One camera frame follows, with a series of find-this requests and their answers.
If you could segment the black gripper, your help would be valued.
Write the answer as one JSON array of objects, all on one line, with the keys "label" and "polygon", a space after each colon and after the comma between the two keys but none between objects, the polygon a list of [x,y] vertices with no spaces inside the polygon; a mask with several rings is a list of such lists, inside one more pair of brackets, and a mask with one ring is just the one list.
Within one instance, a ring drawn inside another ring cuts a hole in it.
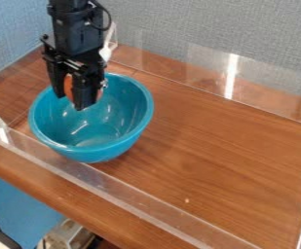
[{"label": "black gripper", "polygon": [[78,111],[96,104],[106,86],[100,55],[109,30],[106,8],[49,8],[53,33],[44,34],[44,59],[58,98],[66,96],[65,78],[73,74],[73,97]]}]

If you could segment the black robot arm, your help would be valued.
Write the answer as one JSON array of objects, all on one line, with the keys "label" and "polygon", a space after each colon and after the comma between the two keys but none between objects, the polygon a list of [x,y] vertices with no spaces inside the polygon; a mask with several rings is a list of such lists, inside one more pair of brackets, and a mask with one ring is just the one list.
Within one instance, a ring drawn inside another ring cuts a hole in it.
[{"label": "black robot arm", "polygon": [[72,94],[80,111],[101,98],[105,85],[106,61],[104,32],[113,20],[104,24],[108,9],[97,0],[49,0],[48,14],[53,21],[53,34],[44,34],[44,60],[56,95],[68,95],[66,80],[72,75]]}]

